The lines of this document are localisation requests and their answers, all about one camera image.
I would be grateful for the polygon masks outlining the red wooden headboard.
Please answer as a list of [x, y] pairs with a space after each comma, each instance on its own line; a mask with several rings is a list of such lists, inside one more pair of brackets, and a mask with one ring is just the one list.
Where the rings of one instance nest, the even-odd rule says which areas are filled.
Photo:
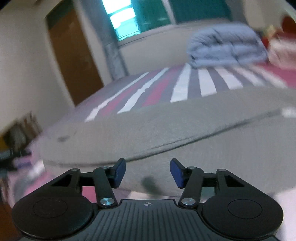
[[281, 27], [283, 32], [289, 33], [289, 34], [296, 34], [296, 22], [295, 20], [289, 16], [284, 15], [281, 21]]

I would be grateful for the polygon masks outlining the brown wooden door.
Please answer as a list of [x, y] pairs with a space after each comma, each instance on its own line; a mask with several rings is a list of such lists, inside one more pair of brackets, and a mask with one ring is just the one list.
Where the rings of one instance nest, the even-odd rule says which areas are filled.
[[61, 1], [46, 16], [47, 27], [60, 72], [78, 105], [103, 87], [83, 34], [73, 1]]

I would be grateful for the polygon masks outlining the grey left curtain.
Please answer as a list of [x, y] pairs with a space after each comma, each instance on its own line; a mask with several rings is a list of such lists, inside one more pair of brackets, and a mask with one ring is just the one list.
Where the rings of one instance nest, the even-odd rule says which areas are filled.
[[118, 39], [106, 13], [102, 1], [85, 0], [81, 1], [82, 8], [90, 20], [92, 27], [99, 37], [106, 57], [107, 66], [113, 80], [119, 80], [128, 76], [128, 71], [119, 50]]

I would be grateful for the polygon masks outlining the grey pants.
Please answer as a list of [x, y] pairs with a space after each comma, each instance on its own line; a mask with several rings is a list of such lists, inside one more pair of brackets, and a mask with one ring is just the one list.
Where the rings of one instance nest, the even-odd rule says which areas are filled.
[[245, 87], [89, 122], [63, 122], [38, 139], [48, 170], [92, 171], [126, 160], [123, 189], [177, 196], [170, 160], [226, 169], [265, 193], [295, 186], [295, 90]]

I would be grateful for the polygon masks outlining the window with teal blinds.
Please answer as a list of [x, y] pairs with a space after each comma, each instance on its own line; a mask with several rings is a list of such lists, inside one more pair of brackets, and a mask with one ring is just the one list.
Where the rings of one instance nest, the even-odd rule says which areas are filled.
[[119, 41], [163, 26], [204, 19], [232, 20], [226, 1], [103, 1]]

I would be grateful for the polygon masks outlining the striped pink grey bedsheet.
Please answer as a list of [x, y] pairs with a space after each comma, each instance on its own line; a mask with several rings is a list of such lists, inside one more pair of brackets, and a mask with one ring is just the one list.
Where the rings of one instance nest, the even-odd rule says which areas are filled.
[[[198, 99], [245, 87], [285, 89], [291, 88], [292, 84], [295, 84], [295, 72], [274, 66], [249, 65], [192, 69], [184, 64], [130, 76], [111, 83], [81, 103], [55, 125], [69, 121], [96, 121], [99, 118], [157, 104]], [[18, 170], [8, 174], [5, 196], [10, 203], [18, 201], [65, 172], [55, 174], [48, 170], [37, 152], [38, 139], [46, 131], [32, 142], [30, 146], [32, 155], [18, 159], [16, 161]]]

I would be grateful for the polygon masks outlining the folded light blue duvet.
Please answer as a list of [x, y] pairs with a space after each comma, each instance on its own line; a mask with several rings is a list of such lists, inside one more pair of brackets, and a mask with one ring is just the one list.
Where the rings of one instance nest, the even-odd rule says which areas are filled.
[[224, 23], [198, 30], [187, 45], [193, 68], [245, 65], [267, 60], [259, 35], [243, 23]]

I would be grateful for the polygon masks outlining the wooden chair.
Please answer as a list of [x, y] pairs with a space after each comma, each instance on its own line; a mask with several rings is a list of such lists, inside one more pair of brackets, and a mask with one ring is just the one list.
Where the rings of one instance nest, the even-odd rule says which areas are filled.
[[36, 115], [29, 112], [1, 131], [1, 139], [8, 148], [18, 151], [26, 148], [41, 132]]

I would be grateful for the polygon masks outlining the folded pink white blanket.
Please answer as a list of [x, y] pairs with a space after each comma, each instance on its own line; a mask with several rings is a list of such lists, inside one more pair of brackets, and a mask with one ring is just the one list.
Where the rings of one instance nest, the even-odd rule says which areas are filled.
[[295, 34], [276, 33], [269, 41], [267, 52], [272, 65], [295, 70]]

